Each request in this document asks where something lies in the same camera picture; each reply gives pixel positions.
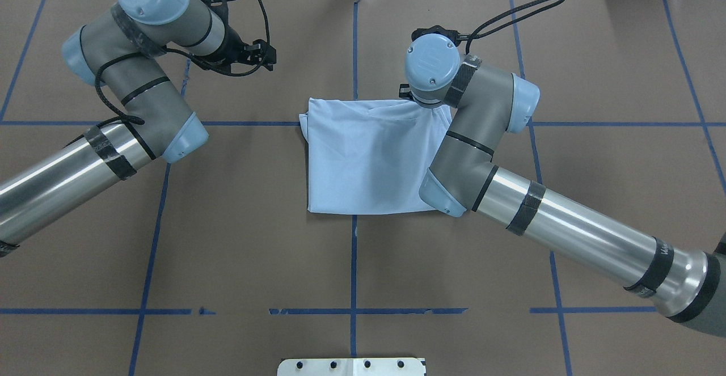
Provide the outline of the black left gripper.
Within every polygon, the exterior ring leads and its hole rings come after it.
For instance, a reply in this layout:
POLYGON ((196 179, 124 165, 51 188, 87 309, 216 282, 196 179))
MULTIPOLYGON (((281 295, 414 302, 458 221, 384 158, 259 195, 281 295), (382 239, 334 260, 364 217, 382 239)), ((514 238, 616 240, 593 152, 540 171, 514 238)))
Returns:
POLYGON ((246 43, 229 24, 228 2, 236 0, 200 0, 210 11, 210 25, 204 39, 189 46, 190 61, 203 70, 233 72, 233 64, 252 67, 251 72, 273 71, 277 51, 270 44, 269 18, 262 0, 257 0, 265 27, 265 39, 246 43))

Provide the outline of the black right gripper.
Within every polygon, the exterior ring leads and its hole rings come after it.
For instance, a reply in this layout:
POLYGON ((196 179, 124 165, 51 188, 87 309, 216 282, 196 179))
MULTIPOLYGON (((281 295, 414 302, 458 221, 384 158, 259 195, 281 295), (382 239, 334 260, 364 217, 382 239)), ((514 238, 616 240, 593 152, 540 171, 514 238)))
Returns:
POLYGON ((406 82, 399 98, 416 102, 443 102, 463 61, 459 33, 440 26, 416 29, 404 59, 406 82))

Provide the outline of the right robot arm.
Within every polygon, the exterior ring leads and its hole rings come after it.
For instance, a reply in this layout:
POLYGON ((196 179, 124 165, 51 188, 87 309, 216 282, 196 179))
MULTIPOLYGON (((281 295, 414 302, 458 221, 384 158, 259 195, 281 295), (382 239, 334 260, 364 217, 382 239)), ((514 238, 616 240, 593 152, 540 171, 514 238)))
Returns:
POLYGON ((650 299, 659 314, 724 337, 724 245, 680 250, 501 168, 493 156, 505 133, 519 133, 539 101, 537 86, 461 54, 442 29, 415 32, 405 60, 409 95, 421 107, 455 114, 419 188, 431 208, 472 211, 650 299))

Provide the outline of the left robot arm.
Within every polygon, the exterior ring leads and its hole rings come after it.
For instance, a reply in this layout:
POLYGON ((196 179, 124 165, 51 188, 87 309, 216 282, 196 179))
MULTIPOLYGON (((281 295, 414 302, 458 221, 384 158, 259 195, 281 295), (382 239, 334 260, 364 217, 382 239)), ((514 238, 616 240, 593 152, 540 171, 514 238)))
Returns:
POLYGON ((272 70, 270 34, 244 42, 229 24, 236 0, 117 0, 62 46, 67 67, 114 117, 2 184, 2 256, 107 188, 162 158, 174 163, 209 138, 157 58, 174 53, 235 77, 272 70))

